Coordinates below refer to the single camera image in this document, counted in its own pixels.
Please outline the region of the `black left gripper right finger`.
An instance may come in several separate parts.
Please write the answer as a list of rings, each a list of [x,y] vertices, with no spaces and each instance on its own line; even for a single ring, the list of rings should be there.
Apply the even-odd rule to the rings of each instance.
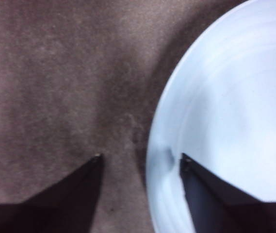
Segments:
[[[179,175],[197,233],[276,233],[276,202],[258,200],[185,153]]]

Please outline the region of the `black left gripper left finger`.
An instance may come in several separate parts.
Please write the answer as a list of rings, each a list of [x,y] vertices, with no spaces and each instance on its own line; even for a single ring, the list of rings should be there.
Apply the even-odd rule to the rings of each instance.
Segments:
[[[101,193],[103,154],[20,203],[0,203],[0,233],[88,233]]]

